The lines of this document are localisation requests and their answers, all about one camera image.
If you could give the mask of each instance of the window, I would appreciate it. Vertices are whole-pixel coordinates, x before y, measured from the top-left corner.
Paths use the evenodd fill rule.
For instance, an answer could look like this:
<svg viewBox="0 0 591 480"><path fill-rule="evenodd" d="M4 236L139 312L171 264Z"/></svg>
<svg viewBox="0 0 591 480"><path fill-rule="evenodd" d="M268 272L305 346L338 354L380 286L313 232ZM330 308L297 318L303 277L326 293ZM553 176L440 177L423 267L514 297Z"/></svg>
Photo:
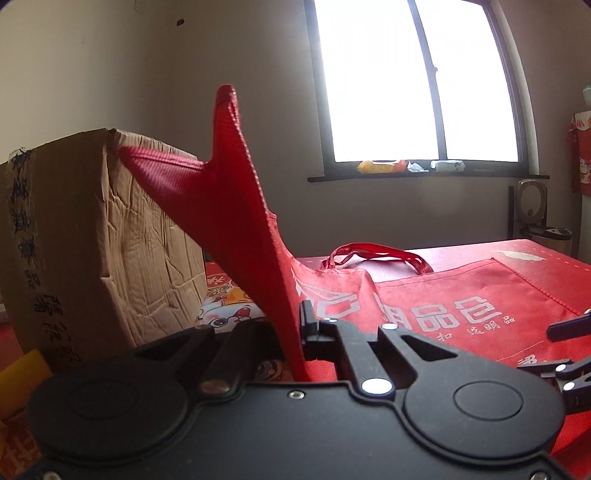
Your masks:
<svg viewBox="0 0 591 480"><path fill-rule="evenodd" d="M527 175L521 102L490 0L304 0L324 173L463 160Z"/></svg>

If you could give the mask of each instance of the window sill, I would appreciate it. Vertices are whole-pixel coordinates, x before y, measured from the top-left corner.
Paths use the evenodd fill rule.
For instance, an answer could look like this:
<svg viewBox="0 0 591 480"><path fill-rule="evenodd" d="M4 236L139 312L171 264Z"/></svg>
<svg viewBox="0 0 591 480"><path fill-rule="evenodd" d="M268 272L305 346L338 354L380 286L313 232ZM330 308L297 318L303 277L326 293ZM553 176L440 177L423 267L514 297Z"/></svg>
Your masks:
<svg viewBox="0 0 591 480"><path fill-rule="evenodd" d="M549 180L549 175L514 175L500 171L428 171L422 173L412 173L409 171L401 171L398 173L352 173L344 175L331 175L321 177L308 177L309 183L316 183L318 181L335 181L335 180L351 180L351 179L401 179L401 178L419 178L419 177L502 177L508 179L537 179Z"/></svg>

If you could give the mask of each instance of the window frame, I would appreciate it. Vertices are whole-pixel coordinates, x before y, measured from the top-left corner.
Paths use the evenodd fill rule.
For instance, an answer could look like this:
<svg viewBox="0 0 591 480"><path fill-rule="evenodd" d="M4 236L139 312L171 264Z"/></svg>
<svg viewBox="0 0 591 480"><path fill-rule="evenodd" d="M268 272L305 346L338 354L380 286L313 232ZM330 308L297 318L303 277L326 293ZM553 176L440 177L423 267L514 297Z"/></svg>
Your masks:
<svg viewBox="0 0 591 480"><path fill-rule="evenodd" d="M316 4L314 0L303 0L306 11L306 21L308 26L308 37L310 40L310 53L312 59L312 71L314 76L314 85L316 88L316 103L318 108L318 117L320 124L320 143L322 146L322 161L324 165L324 177L328 179L338 179L339 177L352 178L362 176L357 171L357 165L360 162L337 162L335 160L335 149L333 145L332 126L330 122L330 109L328 93L326 89L326 79L324 78L324 65L322 62L322 50L320 48L320 30L318 19L316 17ZM466 170L461 174L463 176L494 176L494 177L512 177L528 178L529 175L529 156L527 145L527 132L525 128L525 119L521 104L521 95L519 85L511 56L505 44L501 33L501 27L494 13L491 0L462 0L473 4L478 4L484 10L499 56L505 72L505 78L509 88L509 97L511 99L511 109L515 124L515 138L517 141L517 162L506 162L498 160L464 160ZM418 8L415 0L407 0L415 28L417 30L418 40L423 52L423 60L426 65L427 78L433 103L433 112L435 116L437 145L440 159L447 158L445 144L445 134L443 125L443 114L441 112L441 102L439 99L439 88L437 87L436 71L433 65L431 53L428 46L427 36L425 34L423 23L421 22ZM431 160L413 160L419 163L423 168L429 169Z"/></svg>

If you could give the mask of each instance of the trash can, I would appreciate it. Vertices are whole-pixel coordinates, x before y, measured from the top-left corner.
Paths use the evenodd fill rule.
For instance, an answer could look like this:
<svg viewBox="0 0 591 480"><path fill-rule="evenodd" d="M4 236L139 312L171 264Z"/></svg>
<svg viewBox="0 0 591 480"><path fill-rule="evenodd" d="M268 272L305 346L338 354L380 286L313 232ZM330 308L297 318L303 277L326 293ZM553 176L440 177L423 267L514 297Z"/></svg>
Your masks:
<svg viewBox="0 0 591 480"><path fill-rule="evenodd" d="M527 225L522 229L522 233L537 244L570 256L573 247L573 233L568 228Z"/></svg>

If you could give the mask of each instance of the circular cover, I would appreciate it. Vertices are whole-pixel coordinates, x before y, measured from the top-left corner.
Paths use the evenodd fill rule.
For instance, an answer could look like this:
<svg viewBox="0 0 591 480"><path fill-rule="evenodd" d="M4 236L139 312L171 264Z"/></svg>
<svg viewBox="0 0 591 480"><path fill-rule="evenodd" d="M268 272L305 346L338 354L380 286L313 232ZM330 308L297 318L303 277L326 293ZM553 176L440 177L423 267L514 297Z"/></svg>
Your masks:
<svg viewBox="0 0 591 480"><path fill-rule="evenodd" d="M473 382L456 390L456 407L479 420L506 420L517 415L523 406L519 392L496 382Z"/></svg>
<svg viewBox="0 0 591 480"><path fill-rule="evenodd" d="M110 460L160 443L187 408L174 378L102 366L44 382L31 396L27 419L43 453Z"/></svg>
<svg viewBox="0 0 591 480"><path fill-rule="evenodd" d="M415 428L446 450L479 459L551 448L564 421L558 392L535 375L463 355L471 361L462 372L453 360L431 362L408 389L404 411Z"/></svg>

